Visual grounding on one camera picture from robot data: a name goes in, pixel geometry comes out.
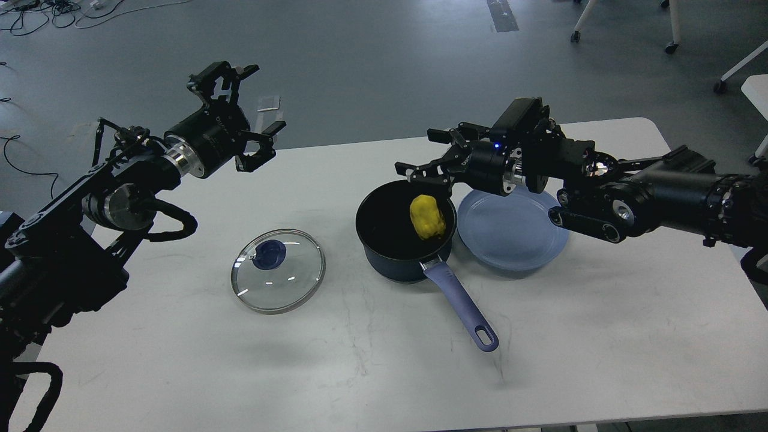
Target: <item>lid rim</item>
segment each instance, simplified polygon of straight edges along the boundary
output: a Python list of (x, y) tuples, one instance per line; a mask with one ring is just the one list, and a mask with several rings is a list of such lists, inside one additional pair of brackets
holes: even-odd
[(240, 303), (244, 304), (246, 307), (248, 307), (252, 311), (256, 311), (260, 314), (265, 314), (265, 315), (284, 314), (306, 303), (315, 294), (315, 292), (317, 291), (317, 288), (323, 282), (323, 279), (325, 278), (325, 274), (326, 274), (326, 255), (323, 252), (323, 249), (320, 247), (320, 243), (317, 240), (315, 240), (311, 235), (307, 234), (304, 231), (297, 230), (295, 228), (280, 228), (280, 229), (265, 232), (257, 236), (253, 240), (249, 241), (248, 244), (246, 244), (245, 247), (243, 247), (243, 249), (240, 250), (240, 253), (237, 255), (237, 258), (235, 258), (234, 263), (236, 264), (238, 262), (246, 262), (246, 261), (238, 261), (238, 259), (247, 256), (246, 251), (251, 249), (255, 244), (260, 244), (266, 238), (276, 234), (296, 234), (311, 241), (315, 246), (317, 246), (317, 251), (320, 254), (320, 269), (319, 269), (319, 274), (318, 274), (318, 277), (316, 278), (315, 283), (298, 300), (281, 307), (257, 307), (257, 306), (253, 306), (249, 302), (245, 301), (241, 296), (237, 295), (238, 290), (240, 289), (237, 283), (237, 274), (238, 274), (238, 271), (240, 270), (240, 266), (235, 267), (233, 265), (230, 271), (230, 285), (232, 287), (232, 291), (237, 296), (237, 300), (239, 300)]

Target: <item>chair leg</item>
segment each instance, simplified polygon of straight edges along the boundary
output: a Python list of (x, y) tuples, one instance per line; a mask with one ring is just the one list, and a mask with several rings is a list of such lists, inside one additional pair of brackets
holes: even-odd
[(579, 42), (581, 40), (581, 29), (584, 27), (584, 23), (592, 13), (592, 8), (594, 8), (597, 3), (598, 0), (589, 0), (589, 3), (584, 7), (584, 11), (581, 13), (581, 17), (579, 17), (578, 22), (574, 27), (574, 32), (571, 35), (571, 42)]
[(589, 18), (589, 15), (592, 13), (592, 8), (594, 8), (597, 3), (598, 0), (589, 0), (589, 3), (584, 7), (584, 11), (581, 13), (581, 17), (579, 17), (578, 22), (576, 23), (576, 27), (574, 27), (575, 32), (581, 31), (587, 18)]
[(766, 153), (768, 153), (768, 136), (766, 136), (763, 139), (763, 142), (760, 143), (760, 146), (755, 150), (754, 155), (751, 155), (749, 159), (747, 159), (747, 162), (750, 163), (750, 165), (755, 165), (761, 161), (765, 160)]
[(757, 47), (757, 49), (755, 51), (752, 51), (748, 56), (746, 56), (744, 60), (739, 61), (739, 63), (736, 66), (733, 66), (728, 72), (725, 73), (725, 75), (720, 77), (720, 80), (726, 81), (728, 78), (730, 78), (731, 75), (738, 72), (739, 69), (743, 68), (744, 65), (754, 60), (755, 57), (760, 55), (760, 53), (762, 53), (766, 49), (768, 49), (768, 41), (765, 41), (761, 46)]
[(667, 54), (673, 54), (680, 45), (680, 10), (677, 8), (677, 0), (669, 0), (670, 20), (672, 21), (672, 42), (667, 45), (664, 51)]

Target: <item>blue plate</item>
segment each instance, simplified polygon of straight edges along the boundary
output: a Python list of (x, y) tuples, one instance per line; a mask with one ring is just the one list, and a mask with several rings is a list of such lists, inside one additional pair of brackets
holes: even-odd
[(506, 197), (472, 191), (458, 207), (458, 235), (482, 262), (525, 271), (552, 261), (568, 242), (568, 230), (549, 221), (559, 203), (552, 195), (518, 186)]

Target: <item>gray floor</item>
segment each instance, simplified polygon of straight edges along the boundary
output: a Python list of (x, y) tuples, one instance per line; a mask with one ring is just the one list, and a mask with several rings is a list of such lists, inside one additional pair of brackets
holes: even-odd
[[(583, 5), (510, 3), (517, 32), (495, 32), (484, 0), (195, 0), (90, 30), (3, 32), (0, 61), (8, 67), (0, 68), (0, 97), (13, 102), (0, 104), (0, 132), (22, 135), (8, 150), (16, 164), (61, 173), (59, 192), (90, 164), (87, 124), (103, 116), (160, 134), (199, 105), (187, 76), (226, 59), (262, 67), (241, 88), (252, 119), (258, 97), (282, 97), (288, 127), (278, 148), (419, 136), (458, 121), (491, 124), (514, 97), (542, 96), (561, 123), (646, 117), (670, 146), (701, 151), (721, 172), (753, 172), (745, 160), (768, 121), (739, 88), (768, 71), (768, 54), (731, 78), (729, 94), (716, 96), (711, 86), (768, 39), (768, 3), (681, 2), (683, 44), (671, 56), (663, 52), (668, 12), (655, 0), (603, 0), (577, 45), (568, 38)], [(12, 19), (0, 17), (0, 26)], [(5, 210), (28, 216), (48, 202), (48, 178), (3, 162), (0, 184)], [(768, 417), (754, 414), (638, 422), (633, 430), (767, 425)]]

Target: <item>handle hole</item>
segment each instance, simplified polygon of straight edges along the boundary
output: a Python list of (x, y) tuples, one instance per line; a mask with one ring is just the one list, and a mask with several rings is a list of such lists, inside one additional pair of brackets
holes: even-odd
[(480, 338), (480, 341), (482, 342), (483, 345), (490, 345), (491, 342), (493, 342), (491, 340), (491, 337), (488, 336), (488, 332), (485, 331), (485, 329), (483, 327), (477, 327), (475, 329), (475, 333), (478, 335), (478, 337)]

